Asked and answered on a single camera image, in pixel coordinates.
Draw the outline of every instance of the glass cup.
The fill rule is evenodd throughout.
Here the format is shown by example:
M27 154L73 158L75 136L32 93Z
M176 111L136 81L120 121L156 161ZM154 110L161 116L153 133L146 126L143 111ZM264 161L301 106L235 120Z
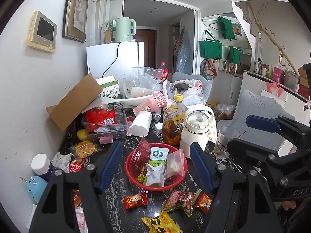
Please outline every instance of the glass cup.
M229 157L229 152L227 151L227 144L232 139L238 137L240 133L237 129L231 126L222 126L219 130L217 136L217 142L214 147L214 155L219 159L226 159Z

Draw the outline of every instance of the white kettle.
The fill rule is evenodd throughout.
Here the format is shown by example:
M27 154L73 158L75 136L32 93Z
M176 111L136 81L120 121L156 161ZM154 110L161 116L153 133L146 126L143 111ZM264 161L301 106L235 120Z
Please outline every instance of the white kettle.
M179 145L179 148L183 149L185 157L190 158L190 145L194 142L198 142L202 150L205 150L208 142L207 133L214 118L214 112L208 106L195 106L187 110Z
M136 34L136 21L129 17L120 17L116 20L116 42L131 42L131 36Z

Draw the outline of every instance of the framed picture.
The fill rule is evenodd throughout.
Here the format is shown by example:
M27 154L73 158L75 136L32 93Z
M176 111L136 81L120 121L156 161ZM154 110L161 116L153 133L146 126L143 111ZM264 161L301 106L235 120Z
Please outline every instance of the framed picture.
M86 39L86 16L89 0L66 0L63 37L79 42Z

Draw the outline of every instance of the power cord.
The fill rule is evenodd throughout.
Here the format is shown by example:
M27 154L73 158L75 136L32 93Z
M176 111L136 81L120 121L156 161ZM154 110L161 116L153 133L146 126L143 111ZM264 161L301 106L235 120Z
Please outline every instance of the power cord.
M116 62L116 60L118 59L118 55L119 55L119 46L120 46L121 43L122 43L122 42L120 42L120 43L118 44L118 47L117 47L117 57L116 57L116 59L114 60L114 62ZM107 72L107 70L114 64L114 62L111 63L111 65L106 69L105 72Z

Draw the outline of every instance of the yellow bottle cap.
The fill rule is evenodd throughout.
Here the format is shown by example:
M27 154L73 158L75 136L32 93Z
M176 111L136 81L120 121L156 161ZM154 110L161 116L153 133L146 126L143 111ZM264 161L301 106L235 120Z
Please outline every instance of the yellow bottle cap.
M175 100L176 102L181 102L181 101L183 100L183 95L181 95L181 94L175 95L175 96L174 96L174 100Z

